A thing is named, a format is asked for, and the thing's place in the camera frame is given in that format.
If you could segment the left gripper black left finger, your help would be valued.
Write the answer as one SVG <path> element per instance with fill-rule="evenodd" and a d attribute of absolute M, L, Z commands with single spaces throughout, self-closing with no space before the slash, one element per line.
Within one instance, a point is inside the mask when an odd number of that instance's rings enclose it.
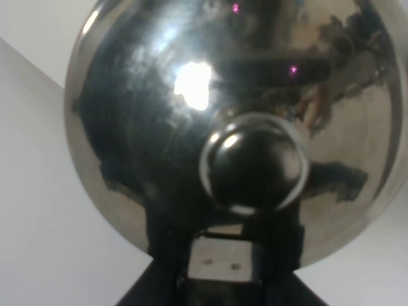
<path fill-rule="evenodd" d="M 153 259 L 117 305 L 185 305 L 187 266 L 187 256 L 169 261 Z"/>

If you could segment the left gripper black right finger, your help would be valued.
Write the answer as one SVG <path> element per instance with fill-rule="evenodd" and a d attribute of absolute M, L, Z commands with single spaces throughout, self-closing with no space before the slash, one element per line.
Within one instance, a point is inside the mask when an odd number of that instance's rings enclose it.
<path fill-rule="evenodd" d="M 326 305 L 294 273 L 300 267 L 297 256 L 261 254 L 254 258 L 259 276 L 255 305 Z"/>

